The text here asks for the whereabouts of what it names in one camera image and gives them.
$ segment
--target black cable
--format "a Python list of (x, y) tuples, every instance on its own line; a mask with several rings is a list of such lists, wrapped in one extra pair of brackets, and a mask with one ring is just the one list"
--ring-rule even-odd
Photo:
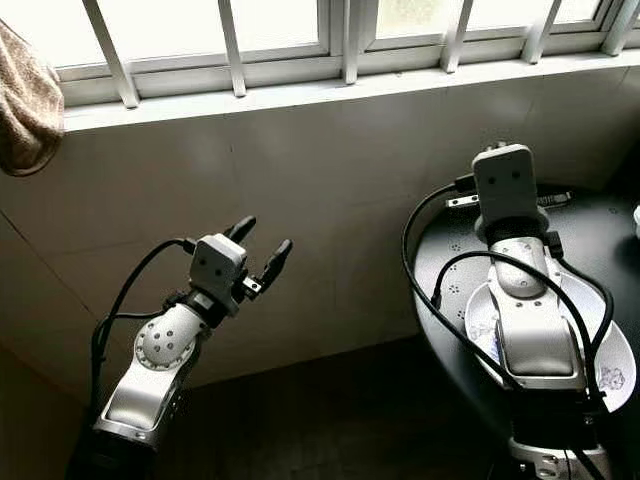
[(120, 292), (113, 302), (109, 315), (107, 315), (107, 317), (104, 318), (93, 331), (93, 335), (91, 336), (91, 391), (89, 398), (89, 418), (91, 420), (95, 419), (98, 414), (97, 406), (100, 397), (100, 372), (102, 369), (102, 362), (105, 360), (104, 352), (109, 339), (109, 334), (111, 333), (111, 327), (118, 315), (118, 310), (120, 310), (129, 289), (149, 262), (151, 262), (151, 260), (153, 260), (160, 252), (172, 245), (182, 246), (183, 249), (188, 251), (188, 249), (193, 247), (193, 242), (188, 239), (174, 238), (162, 242), (151, 250), (129, 274), (129, 277), (127, 277), (127, 280), (120, 288)]
[(591, 461), (591, 459), (586, 453), (584, 453), (579, 448), (575, 448), (575, 449), (572, 448), (571, 451), (576, 456), (576, 458), (580, 460), (580, 463), (582, 463), (584, 468), (587, 469), (587, 472), (589, 472), (589, 475), (591, 475), (595, 480), (605, 480), (604, 475), (600, 473), (600, 470), (598, 470), (598, 467), (596, 467), (595, 463)]
[[(152, 318), (156, 318), (159, 315), (162, 315), (165, 312), (165, 310), (157, 310), (155, 312), (148, 312), (148, 313), (128, 313), (128, 312), (120, 312), (117, 313), (115, 315), (115, 317), (113, 317), (114, 320), (119, 320), (119, 319), (130, 319), (130, 320), (151, 320)], [(96, 326), (96, 328), (94, 329), (94, 332), (98, 332), (98, 341), (99, 343), (102, 343), (102, 335), (104, 332), (104, 325), (105, 322), (107, 321), (109, 317), (105, 317), (103, 318), (98, 325)]]
[(499, 260), (501, 262), (508, 263), (524, 271), (525, 273), (531, 275), (536, 280), (544, 283), (545, 286), (551, 289), (558, 296), (558, 298), (560, 298), (562, 303), (564, 303), (567, 306), (569, 312), (571, 312), (571, 316), (575, 320), (576, 325), (578, 327), (578, 332), (580, 333), (580, 338), (582, 339), (582, 343), (584, 346), (585, 370), (587, 372), (587, 384), (589, 385), (589, 391), (590, 391), (591, 397), (594, 399), (598, 398), (599, 393), (598, 393), (598, 382), (596, 380), (596, 373), (595, 373), (594, 354), (591, 348), (591, 341), (589, 340), (589, 332), (587, 331), (587, 327), (584, 323), (584, 319), (582, 318), (582, 315), (578, 311), (578, 308), (575, 306), (573, 301), (571, 301), (569, 296), (562, 290), (562, 288), (560, 288), (556, 283), (553, 282), (553, 280), (551, 280), (549, 277), (547, 277), (545, 274), (543, 274), (539, 270), (536, 270), (532, 266), (527, 265), (526, 263), (523, 263), (520, 260), (517, 260), (508, 255), (504, 255), (502, 253), (489, 252), (489, 251), (472, 251), (472, 252), (461, 253), (460, 255), (457, 255), (452, 259), (448, 260), (443, 265), (442, 269), (438, 273), (438, 278), (436, 280), (436, 285), (433, 291), (433, 297), (437, 297), (440, 295), (440, 291), (442, 288), (442, 281), (444, 279), (446, 272), (449, 270), (451, 266), (453, 266), (455, 263), (461, 260), (464, 260), (465, 258), (474, 258), (474, 257), (489, 257), (494, 260)]
[(600, 348), (602, 340), (604, 340), (604, 336), (607, 333), (607, 330), (609, 330), (609, 326), (611, 325), (611, 321), (613, 319), (613, 295), (611, 294), (611, 291), (607, 287), (602, 285), (598, 280), (590, 277), (586, 273), (581, 272), (573, 265), (569, 264), (564, 258), (558, 258), (557, 260), (562, 268), (564, 268), (566, 271), (584, 280), (585, 282), (590, 283), (596, 290), (598, 290), (598, 292), (600, 292), (600, 295), (602, 295), (602, 298), (604, 299), (604, 316), (602, 317), (602, 322), (600, 322), (600, 326), (598, 327), (596, 334), (593, 336), (593, 341), (591, 342), (595, 360), (595, 355), (598, 353), (598, 349)]
[(500, 364), (498, 364), (493, 358), (491, 358), (484, 350), (478, 347), (474, 342), (469, 340), (466, 335), (463, 335), (458, 329), (453, 325), (447, 317), (445, 317), (436, 306), (431, 303), (431, 300), (427, 296), (427, 294), (422, 290), (415, 276), (411, 272), (411, 265), (409, 263), (409, 234), (411, 232), (411, 227), (415, 223), (418, 215), (424, 209), (424, 207), (432, 202), (435, 198), (444, 195), (445, 193), (455, 192), (456, 186), (454, 184), (447, 185), (442, 187), (430, 195), (426, 196), (413, 210), (407, 223), (404, 226), (402, 231), (402, 266), (404, 268), (404, 273), (406, 274), (409, 282), (411, 283), (411, 287), (413, 291), (420, 297), (422, 303), (424, 303), (429, 311), (435, 316), (438, 321), (444, 326), (449, 332), (451, 332), (467, 349), (471, 350), (475, 355), (477, 355), (486, 365), (489, 366), (496, 374), (498, 374), (505, 384), (509, 385), (514, 390), (523, 390), (522, 385), (520, 385), (510, 374), (507, 372)]
[(495, 460), (493, 462), (491, 462), (491, 465), (489, 465), (489, 469), (487, 470), (487, 476), (485, 477), (486, 480), (491, 480), (493, 478), (493, 471), (496, 467), (496, 462)]

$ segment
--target black table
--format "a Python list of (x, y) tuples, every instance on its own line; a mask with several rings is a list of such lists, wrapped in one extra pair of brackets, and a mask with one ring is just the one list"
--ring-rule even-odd
[[(565, 259), (607, 285), (615, 298), (614, 321), (626, 335), (640, 365), (640, 240), (635, 237), (635, 203), (608, 194), (574, 192), (568, 205), (547, 210), (550, 229), (560, 232)], [(419, 241), (414, 271), (430, 296), (436, 276), (451, 257), (468, 250), (486, 250), (473, 231), (478, 206), (447, 208), (427, 226)], [(443, 283), (442, 311), (464, 331), (464, 312), (473, 290), (486, 281), (489, 260), (467, 259), (452, 267)], [(476, 358), (414, 297), (420, 324), (449, 376), (480, 415), (501, 436), (511, 435), (508, 405)], [(640, 399), (632, 398), (614, 415), (622, 421), (627, 457), (640, 470)]]

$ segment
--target brown towel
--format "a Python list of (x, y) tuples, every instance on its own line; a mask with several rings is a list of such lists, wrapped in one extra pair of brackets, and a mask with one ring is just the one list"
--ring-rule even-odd
[(0, 168), (30, 175), (53, 157), (64, 134), (55, 70), (0, 20)]

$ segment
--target metal bar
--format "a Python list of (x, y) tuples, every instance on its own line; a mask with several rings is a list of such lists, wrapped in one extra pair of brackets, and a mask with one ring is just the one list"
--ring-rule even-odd
[(600, 2), (595, 17), (598, 30), (602, 32), (611, 30), (611, 25), (613, 25), (623, 1), (624, 0), (603, 0)]
[(551, 33), (551, 27), (556, 21), (561, 3), (562, 0), (553, 0), (549, 11), (541, 15), (531, 26), (529, 35), (527, 35), (527, 41), (522, 49), (522, 59), (525, 62), (538, 63), (540, 61), (544, 44), (549, 37), (549, 33)]
[(447, 73), (453, 73), (458, 68), (471, 8), (473, 8), (473, 0), (461, 0), (458, 3), (458, 10), (452, 16), (453, 21), (447, 30), (442, 58), (440, 59), (440, 66)]
[(218, 0), (218, 8), (220, 9), (224, 43), (227, 47), (227, 60), (231, 71), (233, 93), (236, 97), (244, 97), (247, 94), (247, 88), (244, 84), (244, 71), (242, 70), (242, 60), (240, 59), (240, 49), (238, 48), (236, 25), (233, 22), (231, 0)]
[(622, 51), (638, 15), (640, 15), (640, 0), (625, 0), (602, 44), (604, 53), (616, 56)]
[(331, 0), (317, 0), (318, 44), (329, 53), (330, 43), (330, 3)]
[(376, 40), (378, 28), (378, 0), (366, 0), (362, 5), (362, 26), (358, 50), (368, 50)]
[(329, 55), (332, 57), (342, 55), (342, 42), (344, 38), (344, 0), (331, 0), (329, 11), (330, 35)]
[(109, 71), (113, 76), (113, 81), (116, 85), (116, 89), (120, 94), (122, 103), (127, 108), (135, 108), (140, 104), (140, 97), (138, 91), (133, 83), (131, 74), (127, 67), (122, 63), (116, 47), (113, 44), (113, 39), (107, 28), (107, 24), (104, 21), (98, 0), (82, 0), (84, 8), (87, 11), (87, 16), (93, 27), (93, 32), (98, 39), (104, 58), (109, 65)]
[(358, 78), (358, 46), (362, 1), (363, 0), (344, 0), (342, 76), (347, 85), (356, 83), (356, 79)]

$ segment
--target dark floor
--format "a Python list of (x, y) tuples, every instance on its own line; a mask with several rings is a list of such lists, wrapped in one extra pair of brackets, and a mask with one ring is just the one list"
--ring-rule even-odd
[(154, 478), (484, 479), (494, 448), (416, 337), (189, 391)]

